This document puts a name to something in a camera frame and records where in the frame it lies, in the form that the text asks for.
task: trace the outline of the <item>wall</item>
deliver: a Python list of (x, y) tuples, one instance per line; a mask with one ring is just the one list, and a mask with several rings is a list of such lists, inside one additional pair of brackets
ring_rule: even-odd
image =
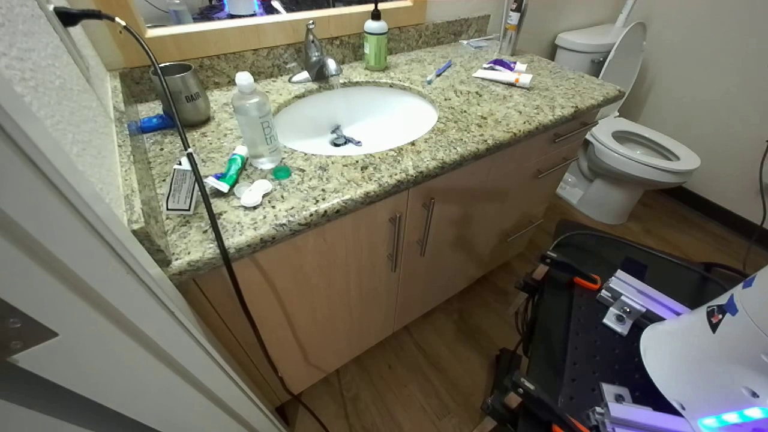
[(77, 36), (85, 74), (72, 59), (43, 9), (31, 0), (0, 3), (0, 74), (34, 110), (41, 128), (59, 140), (61, 159), (94, 182), (100, 198), (121, 219), (118, 146), (109, 120), (108, 74)]
[(643, 74), (624, 116), (691, 146), (685, 188), (758, 221), (758, 159), (768, 140), (768, 3), (641, 0)]
[[(620, 5), (620, 0), (528, 0), (517, 52), (551, 57), (554, 36), (559, 32), (614, 22)], [(491, 15), (487, 32), (493, 34), (500, 28), (500, 9), (503, 0), (430, 0), (426, 22)]]

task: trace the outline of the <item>container lid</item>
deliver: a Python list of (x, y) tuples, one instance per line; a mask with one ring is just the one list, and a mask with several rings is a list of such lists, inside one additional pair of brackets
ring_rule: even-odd
[(568, 51), (610, 51), (619, 38), (619, 28), (614, 24), (599, 24), (588, 28), (572, 28), (556, 34), (554, 45), (568, 47)]
[(256, 87), (254, 77), (247, 70), (240, 70), (235, 74), (235, 84), (236, 84), (236, 89), (244, 89), (244, 92)]

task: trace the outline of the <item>wooden cabinet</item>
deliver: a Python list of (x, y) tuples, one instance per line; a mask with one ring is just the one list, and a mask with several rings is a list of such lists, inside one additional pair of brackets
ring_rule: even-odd
[(293, 390), (392, 332), (406, 194), (236, 261), (263, 340)]
[(223, 358), (240, 372), (240, 376), (244, 376), (252, 390), (268, 405), (287, 401), (287, 393), (268, 368), (266, 356), (236, 305), (224, 270), (218, 268), (186, 281), (179, 286), (179, 292), (203, 321)]
[(535, 141), (440, 174), (408, 194), (397, 327), (498, 266), (535, 224), (528, 206)]
[[(240, 258), (247, 305), (287, 387), (306, 388), (522, 249), (589, 120), (592, 113)], [(215, 315), (200, 317), (214, 334), (229, 328), (218, 338), (235, 363), (256, 358), (250, 328), (229, 324), (241, 317), (209, 306)], [(240, 368), (256, 387), (276, 382), (263, 363)]]

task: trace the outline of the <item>toothpaste tube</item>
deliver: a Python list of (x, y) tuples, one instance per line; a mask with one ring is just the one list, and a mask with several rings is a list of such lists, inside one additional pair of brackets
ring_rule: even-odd
[(491, 57), (488, 62), (481, 65), (481, 70), (524, 72), (528, 65), (524, 65), (524, 62), (517, 62), (517, 59)]
[(247, 159), (247, 146), (235, 146), (235, 152), (224, 160), (224, 171), (221, 174), (205, 177), (205, 184), (227, 194), (240, 179), (244, 159)]
[(498, 72), (498, 70), (476, 70), (473, 77), (487, 78), (487, 81), (500, 81), (511, 87), (522, 87), (528, 89), (533, 84), (533, 74), (521, 74), (521, 72)]

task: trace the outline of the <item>toilet tank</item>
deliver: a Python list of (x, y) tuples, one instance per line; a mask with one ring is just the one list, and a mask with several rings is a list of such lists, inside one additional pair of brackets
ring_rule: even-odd
[(556, 34), (554, 62), (596, 77), (610, 47), (619, 38), (614, 24), (584, 26)]

